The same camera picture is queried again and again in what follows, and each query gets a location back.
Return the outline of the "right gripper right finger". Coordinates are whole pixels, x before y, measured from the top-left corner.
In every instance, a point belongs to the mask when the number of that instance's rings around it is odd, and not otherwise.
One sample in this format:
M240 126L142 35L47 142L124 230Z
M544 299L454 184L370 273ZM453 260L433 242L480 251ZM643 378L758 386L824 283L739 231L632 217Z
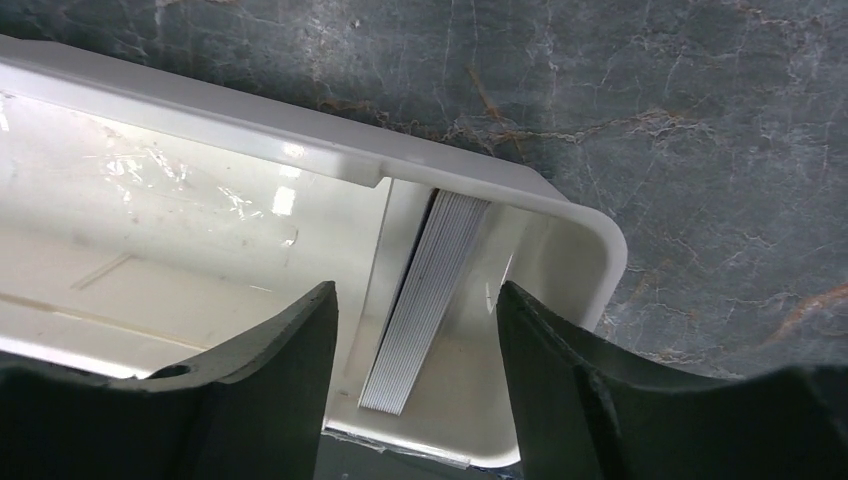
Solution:
M843 479L847 369L725 380L661 365L563 319L513 282L496 306L529 479Z

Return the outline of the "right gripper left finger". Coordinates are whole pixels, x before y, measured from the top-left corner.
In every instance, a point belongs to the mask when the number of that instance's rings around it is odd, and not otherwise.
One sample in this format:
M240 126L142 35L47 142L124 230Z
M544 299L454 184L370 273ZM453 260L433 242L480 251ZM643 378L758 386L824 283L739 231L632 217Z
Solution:
M13 355L1 364L5 479L309 479L337 341L331 281L147 378Z

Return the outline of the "white plastic tray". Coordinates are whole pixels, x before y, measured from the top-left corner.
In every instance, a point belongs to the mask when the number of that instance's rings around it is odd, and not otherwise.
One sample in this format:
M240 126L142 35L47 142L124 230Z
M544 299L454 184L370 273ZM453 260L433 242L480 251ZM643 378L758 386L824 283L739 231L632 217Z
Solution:
M431 195L489 201L403 412L361 408ZM507 161L60 43L1 40L1 346L144 377L316 284L338 295L329 435L516 463L495 318L507 281L593 329L627 245Z

